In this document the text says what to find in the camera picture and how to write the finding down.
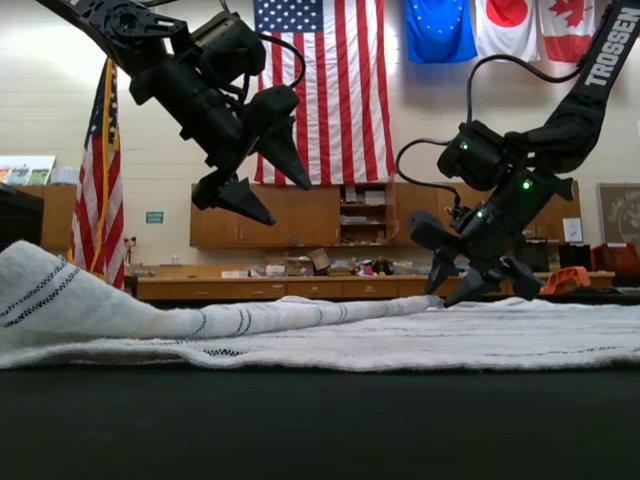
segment black cable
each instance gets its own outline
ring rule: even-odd
[[[471,101],[473,77],[475,76],[476,72],[482,65],[484,65],[485,63],[491,62],[493,60],[506,60],[507,62],[513,62],[516,65],[520,65],[522,68],[524,68],[528,72],[533,73],[539,79],[549,83],[564,83],[568,80],[571,80],[582,71],[582,68],[578,67],[569,75],[565,75],[564,77],[552,77],[551,75],[544,73],[543,71],[537,69],[536,67],[529,64],[528,62],[525,62],[524,60],[518,57],[514,57],[512,55],[500,54],[500,55],[491,55],[490,57],[483,58],[473,66],[473,68],[471,69],[471,73],[469,74],[469,78],[467,79],[467,123],[471,123],[471,120],[473,119],[473,104]]]
[[[300,70],[300,75],[298,75],[298,78],[296,78],[295,81],[291,85],[289,85],[289,87],[291,88],[296,88],[304,78],[304,74],[307,71],[307,62],[305,62],[304,56],[302,55],[302,53],[300,53],[300,51],[290,43],[287,43],[284,40],[280,40],[279,38],[272,37],[270,35],[265,35],[264,33],[258,33],[258,36],[262,40],[266,40],[267,42],[275,43],[276,45],[280,45],[281,47],[286,48],[287,50],[293,52],[293,54],[298,58],[298,60],[302,65],[302,69]]]
[[[442,183],[421,182],[419,180],[415,180],[415,179],[411,178],[409,175],[407,175],[406,173],[404,173],[402,171],[402,168],[400,167],[400,161],[402,160],[402,156],[411,147],[413,147],[415,145],[418,145],[420,143],[429,143],[429,144],[432,144],[432,145],[440,145],[440,146],[446,147],[451,142],[445,142],[443,140],[433,140],[431,138],[419,138],[417,140],[414,140],[413,142],[407,143],[404,147],[402,147],[400,152],[398,152],[398,156],[396,157],[396,172],[398,172],[398,175],[400,175],[400,178],[404,179],[406,182],[413,183],[414,185],[420,185],[421,187],[440,188],[442,190],[448,190],[449,192],[451,192],[451,193],[453,193],[455,195],[455,200],[454,200],[455,206],[456,207],[459,206],[460,205],[460,201],[461,201],[460,194],[451,185],[445,185],[445,184],[442,184]]]
[[[541,80],[544,80],[545,82],[549,82],[549,83],[564,83],[568,80],[571,80],[582,71],[582,68],[578,67],[573,72],[571,72],[568,75],[565,75],[564,77],[552,77],[551,75],[546,74],[543,71],[537,69],[533,65],[530,65],[528,62],[525,62],[524,60],[521,60],[520,58],[514,57],[512,55],[491,55],[489,57],[483,58],[473,66],[473,68],[471,69],[471,73],[469,74],[469,78],[467,79],[467,123],[471,123],[473,119],[473,100],[472,100],[473,78],[476,72],[478,71],[478,69],[482,65],[494,60],[506,60],[508,62],[513,62],[516,65],[520,65],[530,73],[533,73],[536,77],[540,78]],[[450,185],[441,184],[441,183],[421,182],[419,180],[415,180],[409,177],[407,174],[405,174],[400,168],[400,160],[402,159],[402,156],[411,147],[414,147],[415,145],[422,144],[422,143],[428,143],[431,145],[439,145],[439,146],[447,147],[451,144],[452,141],[453,140],[446,141],[446,140],[434,140],[431,138],[420,138],[418,140],[409,142],[404,147],[402,147],[402,149],[398,153],[398,156],[396,157],[396,171],[398,172],[398,175],[400,175],[400,178],[404,179],[409,183],[413,183],[414,185],[420,185],[420,186],[429,187],[429,188],[440,188],[443,190],[450,191],[455,195],[455,206],[457,207],[460,205],[460,194],[454,187]]]
[[[151,0],[149,2],[144,2],[144,1],[138,0],[138,3],[144,5],[147,8],[153,8],[153,7],[159,7],[161,5],[167,5],[168,3],[174,3],[177,1],[178,0]]]

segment white towel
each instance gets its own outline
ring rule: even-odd
[[[640,308],[436,297],[161,311],[20,242],[0,254],[0,368],[186,361],[350,371],[640,362]]]

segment japanese flag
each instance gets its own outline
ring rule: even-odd
[[[481,57],[507,54],[538,60],[534,0],[476,0],[476,47]]]
[[[539,5],[549,59],[577,63],[596,29],[595,0],[539,0]]]

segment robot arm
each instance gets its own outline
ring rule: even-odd
[[[248,180],[236,175],[256,151],[296,185],[311,188],[291,136],[296,93],[276,86],[244,105],[246,91],[231,85],[241,75],[264,70],[261,39],[268,39],[237,15],[222,12],[190,33],[185,22],[129,0],[36,1],[85,32],[131,76],[138,105],[155,97],[182,125],[182,138],[195,140],[207,153],[207,165],[216,169],[193,192],[198,208],[225,208],[273,225]],[[225,92],[238,94],[238,100]]]
[[[639,33],[640,0],[614,1],[578,65],[575,86],[544,126],[502,137],[478,121],[460,125],[438,161],[440,171],[474,189],[495,190],[473,209],[451,209],[458,236],[427,212],[411,215],[411,238],[435,253],[426,293],[456,273],[454,260],[463,255],[470,270],[445,305],[497,291],[504,280],[513,282],[517,295],[538,295],[542,282],[504,254],[554,194],[573,199],[573,180],[556,174],[578,168],[595,147],[611,88]]]

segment black table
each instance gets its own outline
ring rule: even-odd
[[[640,371],[0,373],[0,478],[637,479]]]

